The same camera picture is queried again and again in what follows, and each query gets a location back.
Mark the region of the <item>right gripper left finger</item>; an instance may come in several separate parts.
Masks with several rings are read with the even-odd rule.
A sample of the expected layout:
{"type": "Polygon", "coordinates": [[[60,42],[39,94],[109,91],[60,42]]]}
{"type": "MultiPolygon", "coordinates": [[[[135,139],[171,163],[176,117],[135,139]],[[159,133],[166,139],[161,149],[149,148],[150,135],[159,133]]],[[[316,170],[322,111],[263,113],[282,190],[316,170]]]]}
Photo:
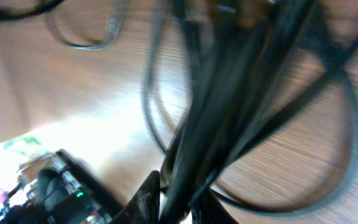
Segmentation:
{"type": "Polygon", "coordinates": [[[153,170],[110,224],[158,224],[160,173],[153,170]]]}

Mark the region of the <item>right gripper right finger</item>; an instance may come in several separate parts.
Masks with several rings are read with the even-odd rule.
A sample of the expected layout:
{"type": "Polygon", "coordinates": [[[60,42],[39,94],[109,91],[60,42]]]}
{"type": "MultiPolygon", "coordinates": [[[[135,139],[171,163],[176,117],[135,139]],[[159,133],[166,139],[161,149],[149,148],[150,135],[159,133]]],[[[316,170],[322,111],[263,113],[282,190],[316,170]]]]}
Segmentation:
{"type": "Polygon", "coordinates": [[[205,190],[191,203],[192,224],[238,224],[213,194],[205,190]]]}

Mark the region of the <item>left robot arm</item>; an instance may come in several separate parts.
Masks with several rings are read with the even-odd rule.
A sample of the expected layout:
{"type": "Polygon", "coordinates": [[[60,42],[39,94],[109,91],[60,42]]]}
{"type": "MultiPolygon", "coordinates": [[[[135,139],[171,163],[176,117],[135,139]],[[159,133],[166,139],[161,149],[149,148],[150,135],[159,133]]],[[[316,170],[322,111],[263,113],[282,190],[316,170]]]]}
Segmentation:
{"type": "Polygon", "coordinates": [[[123,205],[78,160],[61,149],[21,170],[5,193],[0,223],[110,223],[123,205]]]}

